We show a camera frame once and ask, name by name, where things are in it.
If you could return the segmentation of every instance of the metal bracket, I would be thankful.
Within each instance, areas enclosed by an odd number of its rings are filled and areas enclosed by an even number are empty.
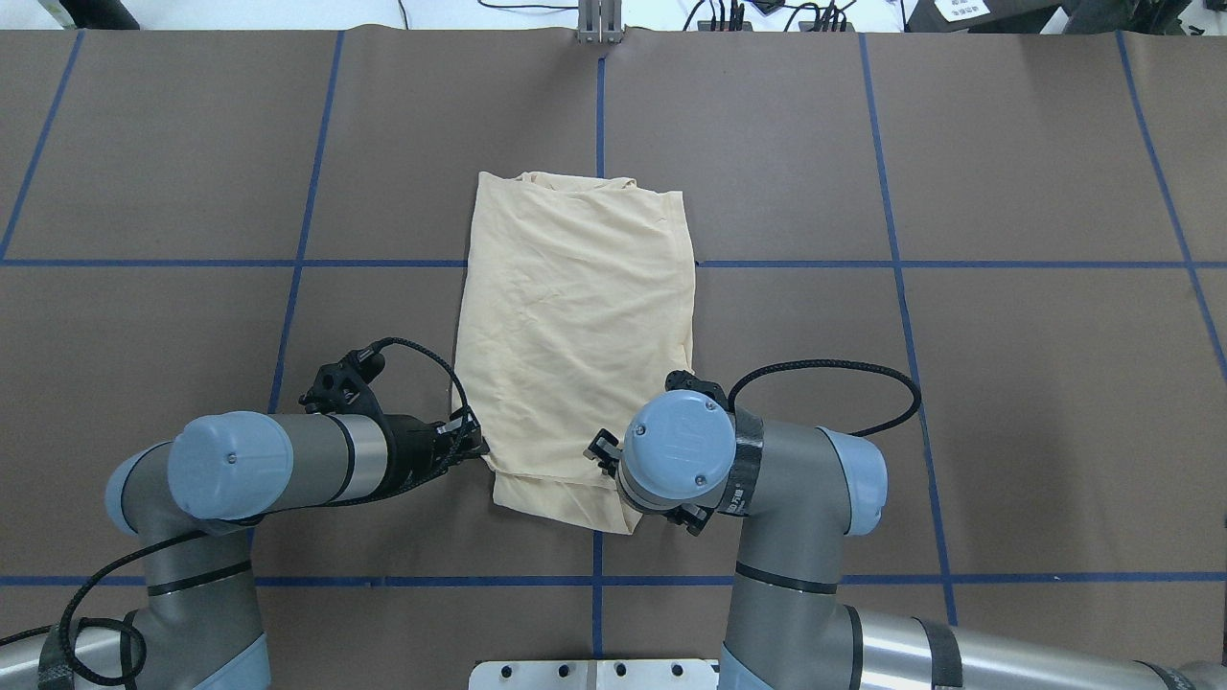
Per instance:
[[[469,690],[715,690],[715,668],[704,659],[485,662]]]
[[[622,0],[579,0],[580,43],[622,42]]]

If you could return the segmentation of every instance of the cloth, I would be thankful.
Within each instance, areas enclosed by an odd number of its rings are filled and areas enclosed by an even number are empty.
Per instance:
[[[490,443],[494,503],[629,534],[639,513],[583,452],[691,368],[693,313],[681,192],[481,173],[455,370]]]

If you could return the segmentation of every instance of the metal mounting plate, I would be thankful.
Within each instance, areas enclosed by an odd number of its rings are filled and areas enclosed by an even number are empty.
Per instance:
[[[717,668],[704,659],[485,662],[469,675],[469,690],[715,690]]]

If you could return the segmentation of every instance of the grid line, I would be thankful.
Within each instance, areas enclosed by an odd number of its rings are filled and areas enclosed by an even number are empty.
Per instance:
[[[1223,270],[1227,262],[1029,262],[1029,260],[962,260],[962,259],[901,259],[904,269],[995,269],[995,270],[1171,270],[1193,266],[1200,270]],[[297,268],[361,269],[361,268],[436,268],[464,269],[465,259],[0,259],[0,266],[13,268]],[[694,262],[699,269],[893,269],[890,259],[709,259]]]
[[[80,587],[86,576],[72,575],[4,575],[0,587]],[[474,587],[591,587],[600,580],[601,587],[730,587],[729,575],[644,575],[644,576],[587,576],[587,575],[533,575],[533,576],[271,576],[256,577],[260,587],[334,587],[334,588],[474,588]],[[921,575],[845,575],[842,586],[912,586],[912,584],[1086,584],[1113,582],[1227,582],[1225,571],[1133,571],[1133,572],[1001,572],[1001,573],[940,573]],[[99,583],[103,587],[144,587],[142,576],[110,576]]]
[[[1163,195],[1163,205],[1167,207],[1167,217],[1172,221],[1172,232],[1175,233],[1175,242],[1180,246],[1180,255],[1184,257],[1184,268],[1189,271],[1189,282],[1193,284],[1193,293],[1201,311],[1201,319],[1206,324],[1210,336],[1210,346],[1214,349],[1215,359],[1218,360],[1218,373],[1223,382],[1227,382],[1227,356],[1223,355],[1222,341],[1218,340],[1218,329],[1215,328],[1215,319],[1210,316],[1210,304],[1206,295],[1201,291],[1201,279],[1198,277],[1198,269],[1193,263],[1193,253],[1189,250],[1189,242],[1184,237],[1184,227],[1180,225],[1180,216],[1175,212],[1175,203],[1172,200],[1172,190],[1167,185],[1167,176],[1163,174],[1163,166],[1158,161],[1158,152],[1155,151],[1155,141],[1150,135],[1150,126],[1146,124],[1146,114],[1142,112],[1142,102],[1137,97],[1137,85],[1134,82],[1134,70],[1129,63],[1129,48],[1125,45],[1125,34],[1117,31],[1117,49],[1120,50],[1120,66],[1125,70],[1125,83],[1129,86],[1129,98],[1134,103],[1134,114],[1137,115],[1137,129],[1141,130],[1142,142],[1146,145],[1146,155],[1150,156],[1151,167],[1155,168],[1155,180],[1158,190]]]
[[[9,253],[9,244],[12,242],[12,235],[17,231],[17,220],[21,217],[21,207],[26,204],[26,194],[29,193],[29,185],[34,182],[34,171],[38,169],[38,160],[43,157],[43,146],[47,145],[47,138],[52,133],[52,124],[55,122],[55,114],[60,109],[60,101],[64,99],[64,91],[67,90],[69,77],[72,75],[72,66],[76,65],[77,54],[81,52],[81,43],[85,41],[85,32],[77,29],[76,38],[72,41],[72,50],[69,53],[69,59],[64,64],[64,72],[60,75],[60,83],[55,87],[55,96],[52,98],[52,106],[47,109],[47,119],[43,120],[43,129],[38,133],[38,140],[34,142],[34,151],[29,155],[29,165],[26,166],[26,176],[21,179],[21,187],[17,189],[17,198],[12,203],[12,212],[9,214],[9,223],[4,230],[4,238],[0,238],[0,259],[4,259],[5,254]]]
[[[298,302],[298,286],[302,284],[303,265],[307,258],[307,242],[310,239],[310,220],[315,210],[315,193],[319,189],[319,171],[324,165],[324,145],[328,141],[328,120],[333,115],[333,96],[336,93],[336,74],[341,66],[341,48],[345,45],[345,32],[336,32],[336,44],[333,48],[333,70],[328,77],[328,93],[324,96],[324,113],[319,120],[319,136],[315,140],[315,160],[312,163],[310,183],[307,187],[307,204],[303,209],[303,225],[298,235],[298,252],[294,254],[294,274],[290,280],[290,297],[286,300],[286,317],[281,324],[281,341],[277,344],[277,363],[272,370],[272,387],[269,392],[269,414],[277,411],[277,399],[281,397],[281,377],[286,371],[286,347],[290,344],[290,329],[294,320],[294,307]]]
[[[596,177],[605,177],[605,58],[596,60]],[[605,534],[593,530],[593,658],[605,657]]]
[[[864,33],[856,34],[860,42],[861,69],[865,72],[865,98],[869,103],[869,126],[874,135],[874,155],[877,158],[877,182],[882,192],[882,211],[886,215],[886,235],[891,244],[891,264],[894,271],[894,290],[898,295],[899,318],[903,325],[903,343],[908,352],[908,373],[917,386],[920,382],[920,366],[917,361],[915,339],[912,334],[912,313],[908,309],[907,287],[903,284],[903,262],[899,255],[899,241],[894,227],[894,206],[891,204],[891,185],[886,176],[886,155],[882,150],[882,131],[877,119],[877,103],[874,99],[874,75],[869,61],[869,43]],[[933,460],[933,444],[929,441],[929,419],[921,403],[918,411],[920,437],[924,444],[924,464],[929,475],[929,508],[933,513],[933,532],[937,545],[937,567],[941,570],[941,589],[946,600],[946,619],[950,625],[958,625],[958,609],[955,605],[955,587],[950,580],[950,555],[946,551],[946,529],[941,519],[941,496],[937,492],[937,470]]]

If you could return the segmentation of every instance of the silver metal ring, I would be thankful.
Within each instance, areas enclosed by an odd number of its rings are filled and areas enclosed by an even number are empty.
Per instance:
[[[334,415],[333,419],[341,422],[353,442],[353,474],[333,502],[369,496],[379,487],[388,471],[388,441],[383,430],[373,419],[363,415]]]

